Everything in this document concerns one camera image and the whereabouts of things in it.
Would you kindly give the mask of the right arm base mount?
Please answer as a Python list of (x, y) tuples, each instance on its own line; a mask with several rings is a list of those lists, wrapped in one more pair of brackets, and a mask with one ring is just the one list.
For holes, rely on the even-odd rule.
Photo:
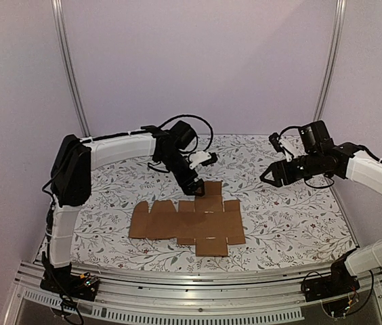
[(352, 276), (344, 262), (346, 257), (338, 258), (331, 264), (331, 273), (328, 276), (318, 275), (309, 278), (307, 275), (301, 283), (301, 292), (307, 302), (327, 299), (354, 292), (360, 288), (356, 276)]

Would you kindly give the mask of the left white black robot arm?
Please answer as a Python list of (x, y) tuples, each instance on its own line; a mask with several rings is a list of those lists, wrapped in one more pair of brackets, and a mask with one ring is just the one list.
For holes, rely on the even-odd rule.
[(91, 174), (96, 169), (130, 158), (150, 157), (164, 164), (186, 196), (202, 196), (204, 182), (198, 178), (198, 165), (209, 164), (208, 150), (190, 152), (186, 147), (196, 138), (183, 121), (171, 129), (154, 125), (135, 131), (101, 137), (78, 138), (67, 135), (60, 146), (43, 191), (51, 197), (47, 213), (47, 265), (53, 267), (47, 278), (61, 294), (75, 288), (75, 279), (62, 267), (70, 265), (70, 249), (75, 222), (81, 207), (91, 196)]

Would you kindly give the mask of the brown cardboard box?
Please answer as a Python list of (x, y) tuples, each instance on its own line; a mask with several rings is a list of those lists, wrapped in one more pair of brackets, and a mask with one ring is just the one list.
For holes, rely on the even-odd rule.
[(228, 247), (246, 243), (239, 200), (224, 200), (222, 182), (205, 182), (205, 195), (194, 200), (139, 202), (131, 217), (132, 239), (176, 239), (194, 246), (197, 257), (227, 257)]

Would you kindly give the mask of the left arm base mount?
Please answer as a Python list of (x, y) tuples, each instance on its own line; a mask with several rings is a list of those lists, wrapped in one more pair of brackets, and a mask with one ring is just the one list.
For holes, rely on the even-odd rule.
[(95, 301), (98, 293), (100, 279), (86, 272), (84, 274), (71, 274), (72, 265), (53, 267), (48, 260), (43, 261), (45, 269), (40, 287), (43, 290), (62, 294), (66, 297)]

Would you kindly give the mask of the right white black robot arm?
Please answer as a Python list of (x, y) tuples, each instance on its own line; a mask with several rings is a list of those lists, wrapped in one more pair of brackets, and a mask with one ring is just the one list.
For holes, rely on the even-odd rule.
[[(281, 188), (298, 181), (307, 181), (317, 175), (339, 177), (366, 186), (382, 195), (382, 159), (366, 146), (345, 142), (336, 145), (323, 121), (297, 126), (305, 153), (298, 154), (294, 147), (273, 133), (269, 141), (283, 160), (273, 162), (260, 180)], [(356, 249), (338, 258), (332, 264), (332, 275), (324, 281), (324, 289), (330, 295), (339, 295), (351, 282), (351, 277), (382, 268), (382, 240)]]

